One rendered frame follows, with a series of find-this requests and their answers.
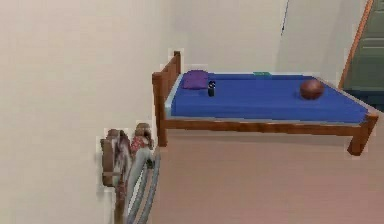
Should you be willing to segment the purple pillow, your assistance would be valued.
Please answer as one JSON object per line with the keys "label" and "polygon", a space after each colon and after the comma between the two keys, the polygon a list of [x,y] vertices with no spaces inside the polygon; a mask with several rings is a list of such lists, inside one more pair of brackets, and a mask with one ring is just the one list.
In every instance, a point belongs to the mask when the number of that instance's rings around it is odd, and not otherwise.
{"label": "purple pillow", "polygon": [[191,70],[183,75],[182,87],[189,90],[205,89],[208,86],[208,73],[204,70]]}

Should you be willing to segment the wooden bed with blue mattress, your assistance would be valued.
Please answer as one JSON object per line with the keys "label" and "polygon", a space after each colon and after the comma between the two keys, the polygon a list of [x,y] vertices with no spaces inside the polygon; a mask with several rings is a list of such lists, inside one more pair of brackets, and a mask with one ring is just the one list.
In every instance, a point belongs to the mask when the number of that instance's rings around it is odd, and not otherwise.
{"label": "wooden bed with blue mattress", "polygon": [[[169,129],[350,136],[347,151],[362,154],[378,121],[369,107],[325,81],[301,74],[219,74],[215,95],[182,87],[181,53],[176,51],[152,74],[158,145]],[[316,100],[300,95],[300,85],[317,79],[324,92]]]}

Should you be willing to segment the brown basketball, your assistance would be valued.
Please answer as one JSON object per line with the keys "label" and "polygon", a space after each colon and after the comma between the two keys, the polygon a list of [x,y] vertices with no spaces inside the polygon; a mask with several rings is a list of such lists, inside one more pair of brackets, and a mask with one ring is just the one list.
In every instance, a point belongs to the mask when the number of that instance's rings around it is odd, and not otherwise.
{"label": "brown basketball", "polygon": [[317,79],[306,80],[300,85],[300,95],[306,100],[316,100],[323,92],[324,85]]}

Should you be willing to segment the green door with wooden frame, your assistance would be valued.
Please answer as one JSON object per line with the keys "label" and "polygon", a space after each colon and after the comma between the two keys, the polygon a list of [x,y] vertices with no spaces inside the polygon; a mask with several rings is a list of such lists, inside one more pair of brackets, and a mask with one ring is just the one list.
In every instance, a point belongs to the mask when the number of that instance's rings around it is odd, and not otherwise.
{"label": "green door with wooden frame", "polygon": [[384,0],[367,0],[338,87],[384,90]]}

